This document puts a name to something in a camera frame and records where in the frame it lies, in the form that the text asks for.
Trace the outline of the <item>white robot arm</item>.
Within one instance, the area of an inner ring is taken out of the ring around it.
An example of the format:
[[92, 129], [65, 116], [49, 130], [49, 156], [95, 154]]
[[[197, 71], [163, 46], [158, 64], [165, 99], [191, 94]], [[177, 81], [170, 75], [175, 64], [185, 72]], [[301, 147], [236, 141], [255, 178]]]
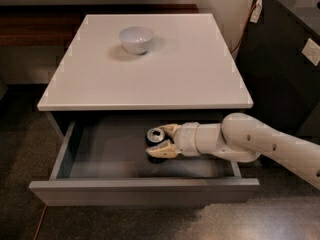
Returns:
[[320, 146], [275, 130], [249, 115], [232, 113], [220, 123], [167, 124], [157, 130], [168, 138], [155, 141], [146, 149], [151, 157], [172, 159], [178, 155], [209, 154], [249, 163], [264, 155], [320, 188]]

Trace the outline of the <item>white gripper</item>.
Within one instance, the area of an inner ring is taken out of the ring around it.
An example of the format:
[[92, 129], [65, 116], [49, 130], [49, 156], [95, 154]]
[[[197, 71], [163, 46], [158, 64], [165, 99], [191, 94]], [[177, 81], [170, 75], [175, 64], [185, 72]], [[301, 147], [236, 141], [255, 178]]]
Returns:
[[199, 123], [191, 122], [182, 125], [166, 124], [161, 125], [160, 129], [174, 141], [165, 140], [160, 144], [146, 149], [148, 155], [154, 158], [172, 159], [182, 154], [186, 157], [199, 156], [200, 153], [196, 146], [196, 132]]

